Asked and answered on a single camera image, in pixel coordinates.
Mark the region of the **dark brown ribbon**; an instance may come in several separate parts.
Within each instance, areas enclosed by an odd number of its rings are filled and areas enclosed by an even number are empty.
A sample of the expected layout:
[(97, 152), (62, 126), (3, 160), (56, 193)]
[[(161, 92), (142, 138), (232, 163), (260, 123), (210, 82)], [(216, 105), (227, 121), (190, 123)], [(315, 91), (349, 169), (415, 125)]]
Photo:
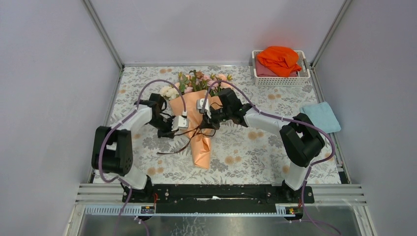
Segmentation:
[[(206, 130), (206, 129), (210, 129), (212, 131), (209, 132), (208, 134), (206, 134), (204, 132), (204, 130)], [(196, 128), (194, 128), (190, 131), (186, 131), (186, 132), (183, 132), (181, 134), (178, 134), (178, 136), (185, 135), (185, 134), (190, 133), (190, 132), (193, 132), (193, 134), (191, 135), (191, 137), (189, 138), (189, 140), (188, 140), (188, 142), (186, 143), (185, 146), (183, 146), (182, 148), (180, 148), (179, 150), (174, 151), (174, 152), (157, 152), (157, 154), (158, 155), (167, 155), (167, 154), (180, 153), (180, 152), (184, 151), (190, 145), (190, 143), (191, 143), (191, 141), (194, 137), (196, 137), (198, 135), (202, 135), (203, 137), (213, 137), (216, 134), (216, 129), (211, 124), (207, 124), (205, 122), (205, 120), (203, 120)]]

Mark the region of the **pink fake flower stem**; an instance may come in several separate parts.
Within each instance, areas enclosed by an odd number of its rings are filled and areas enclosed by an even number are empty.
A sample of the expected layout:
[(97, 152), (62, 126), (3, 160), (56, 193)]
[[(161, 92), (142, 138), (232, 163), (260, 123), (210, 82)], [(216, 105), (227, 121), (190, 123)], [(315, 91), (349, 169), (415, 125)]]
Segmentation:
[(230, 82), (232, 80), (231, 75), (226, 76), (224, 74), (216, 74), (216, 75), (213, 76), (213, 78), (216, 81), (222, 81), (222, 82), (218, 83), (217, 85), (215, 85), (215, 87), (221, 88), (221, 89), (228, 89), (228, 88), (232, 89), (233, 88), (230, 84), (224, 83), (224, 81)]

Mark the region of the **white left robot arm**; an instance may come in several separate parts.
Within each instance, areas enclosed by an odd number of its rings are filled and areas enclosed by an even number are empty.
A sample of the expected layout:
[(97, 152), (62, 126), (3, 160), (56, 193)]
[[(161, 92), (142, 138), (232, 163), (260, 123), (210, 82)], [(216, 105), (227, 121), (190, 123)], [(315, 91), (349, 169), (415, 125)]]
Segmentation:
[(185, 113), (179, 116), (163, 116), (166, 100), (153, 93), (148, 100), (135, 103), (131, 112), (111, 126), (96, 129), (91, 165), (99, 171), (105, 183), (115, 180), (134, 189), (134, 196), (140, 202), (152, 197), (152, 188), (147, 185), (150, 178), (133, 169), (133, 133), (149, 124), (157, 129), (158, 137), (173, 138), (180, 125), (187, 125)]

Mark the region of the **light blue towel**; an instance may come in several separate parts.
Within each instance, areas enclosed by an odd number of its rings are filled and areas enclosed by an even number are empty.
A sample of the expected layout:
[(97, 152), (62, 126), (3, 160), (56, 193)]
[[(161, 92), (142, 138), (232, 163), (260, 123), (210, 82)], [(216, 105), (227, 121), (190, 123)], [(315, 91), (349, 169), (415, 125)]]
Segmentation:
[(317, 128), (327, 134), (341, 130), (341, 125), (327, 102), (303, 106), (300, 108), (300, 112), (306, 114)]

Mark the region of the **brown kraft wrapping paper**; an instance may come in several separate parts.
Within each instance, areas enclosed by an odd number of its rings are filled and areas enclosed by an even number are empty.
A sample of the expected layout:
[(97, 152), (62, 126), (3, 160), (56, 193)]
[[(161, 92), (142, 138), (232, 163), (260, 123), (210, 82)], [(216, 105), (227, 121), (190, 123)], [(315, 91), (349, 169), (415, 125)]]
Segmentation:
[(187, 118), (189, 120), (189, 127), (187, 129), (188, 138), (190, 138), (192, 159), (195, 166), (209, 169), (211, 157), (211, 139), (209, 134), (212, 129), (203, 129), (196, 131), (196, 128), (203, 121), (203, 115), (197, 109), (197, 102), (204, 99), (207, 91), (201, 90), (190, 92), (183, 95), (186, 104)]

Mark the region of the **pink fake flower bunch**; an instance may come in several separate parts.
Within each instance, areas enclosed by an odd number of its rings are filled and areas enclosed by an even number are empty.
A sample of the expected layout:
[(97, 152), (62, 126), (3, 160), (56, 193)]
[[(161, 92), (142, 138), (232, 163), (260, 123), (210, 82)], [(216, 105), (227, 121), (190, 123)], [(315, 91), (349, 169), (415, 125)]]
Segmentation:
[(192, 70), (188, 74), (180, 72), (178, 75), (179, 88), (181, 94), (207, 90), (211, 84), (217, 81), (214, 74), (204, 74), (202, 71)]

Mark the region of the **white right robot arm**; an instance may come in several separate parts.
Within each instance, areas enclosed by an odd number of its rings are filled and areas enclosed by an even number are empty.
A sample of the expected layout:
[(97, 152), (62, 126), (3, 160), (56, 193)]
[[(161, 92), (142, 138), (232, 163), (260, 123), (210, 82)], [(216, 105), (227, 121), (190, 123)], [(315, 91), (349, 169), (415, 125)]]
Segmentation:
[(221, 105), (217, 109), (211, 106), (207, 98), (196, 102), (196, 109), (202, 114), (200, 128), (218, 130), (222, 122), (231, 120), (243, 127), (257, 128), (280, 136), (290, 160), (282, 196), (290, 203), (299, 199), (308, 166), (325, 146), (321, 134), (314, 128), (308, 116), (299, 113), (293, 118), (283, 118), (267, 114), (250, 102), (243, 104), (230, 88), (222, 90), (219, 99)]

